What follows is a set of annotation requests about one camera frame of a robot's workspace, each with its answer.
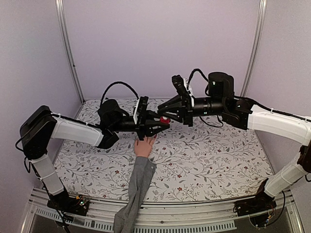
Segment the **red nail polish bottle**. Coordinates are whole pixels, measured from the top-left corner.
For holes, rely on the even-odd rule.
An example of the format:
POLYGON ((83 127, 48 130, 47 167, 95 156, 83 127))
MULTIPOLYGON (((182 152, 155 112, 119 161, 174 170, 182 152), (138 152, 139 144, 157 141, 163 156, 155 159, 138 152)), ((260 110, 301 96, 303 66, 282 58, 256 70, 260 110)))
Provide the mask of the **red nail polish bottle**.
POLYGON ((168 117, 165 117, 165 116, 161 116, 161 117, 160 117, 160 122, 161 122, 161 123, 169 124, 170 121, 171 121, 171 120, 170 120, 168 117))

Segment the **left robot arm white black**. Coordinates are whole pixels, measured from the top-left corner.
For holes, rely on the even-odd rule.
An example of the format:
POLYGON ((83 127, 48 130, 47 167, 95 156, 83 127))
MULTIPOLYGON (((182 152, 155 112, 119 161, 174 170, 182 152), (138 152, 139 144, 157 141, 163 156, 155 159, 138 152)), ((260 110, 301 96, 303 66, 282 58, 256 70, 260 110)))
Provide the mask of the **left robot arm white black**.
POLYGON ((139 140, 152 137, 170 127, 168 117, 147 110, 148 97, 137 101, 134 114, 121 109, 114 99, 100 104, 97 125, 53 113, 46 105, 40 106, 20 127, 17 141, 29 163, 39 175, 53 202, 62 211, 72 207, 72 200, 59 179, 47 153, 50 139, 64 139, 86 143, 100 149, 112 147, 119 139, 119 132, 134 132, 139 140))

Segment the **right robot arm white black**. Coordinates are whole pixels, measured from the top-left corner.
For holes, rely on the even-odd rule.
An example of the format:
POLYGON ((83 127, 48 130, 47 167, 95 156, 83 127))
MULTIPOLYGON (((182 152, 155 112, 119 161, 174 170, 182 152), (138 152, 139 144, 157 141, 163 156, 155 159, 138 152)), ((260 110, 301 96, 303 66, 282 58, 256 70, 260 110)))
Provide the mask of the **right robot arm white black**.
POLYGON ((192 126, 194 117, 221 116, 222 121, 242 130, 272 133, 301 144, 299 153, 277 174, 263 181, 251 207, 261 212, 275 196, 311 171, 311 119, 274 110, 257 101, 234 94, 234 78, 212 72, 207 81, 206 97, 195 98, 191 78, 172 77, 177 96, 158 106, 158 113, 192 126))

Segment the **person's hand on table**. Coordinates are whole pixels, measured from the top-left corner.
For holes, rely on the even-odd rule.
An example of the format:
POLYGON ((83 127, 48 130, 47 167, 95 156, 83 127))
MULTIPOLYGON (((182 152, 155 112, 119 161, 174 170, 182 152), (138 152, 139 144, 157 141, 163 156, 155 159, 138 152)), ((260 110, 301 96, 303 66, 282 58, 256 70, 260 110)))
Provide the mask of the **person's hand on table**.
POLYGON ((148 158, 152 148, 153 144, 156 140, 156 136, 152 137, 144 137, 143 140, 137 139, 134 143, 134 153, 137 157, 145 157, 148 158))

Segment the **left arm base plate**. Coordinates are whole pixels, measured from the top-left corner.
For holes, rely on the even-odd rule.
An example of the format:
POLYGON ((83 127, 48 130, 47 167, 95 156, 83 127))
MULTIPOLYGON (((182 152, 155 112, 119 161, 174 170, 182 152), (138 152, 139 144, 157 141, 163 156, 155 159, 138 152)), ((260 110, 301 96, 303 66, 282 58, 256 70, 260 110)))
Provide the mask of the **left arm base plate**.
POLYGON ((52 195, 47 206, 61 212, 86 216, 89 209, 89 199, 82 195, 75 197, 67 194, 52 195))

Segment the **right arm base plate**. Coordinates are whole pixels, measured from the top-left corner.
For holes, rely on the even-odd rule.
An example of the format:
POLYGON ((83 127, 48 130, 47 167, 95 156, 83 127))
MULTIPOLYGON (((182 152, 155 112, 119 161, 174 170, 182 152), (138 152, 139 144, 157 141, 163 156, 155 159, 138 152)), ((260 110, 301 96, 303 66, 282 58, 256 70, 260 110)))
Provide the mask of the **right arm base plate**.
POLYGON ((252 197, 234 203, 233 212, 238 216, 249 216, 250 223, 256 228, 265 228, 275 214, 274 199, 252 197))

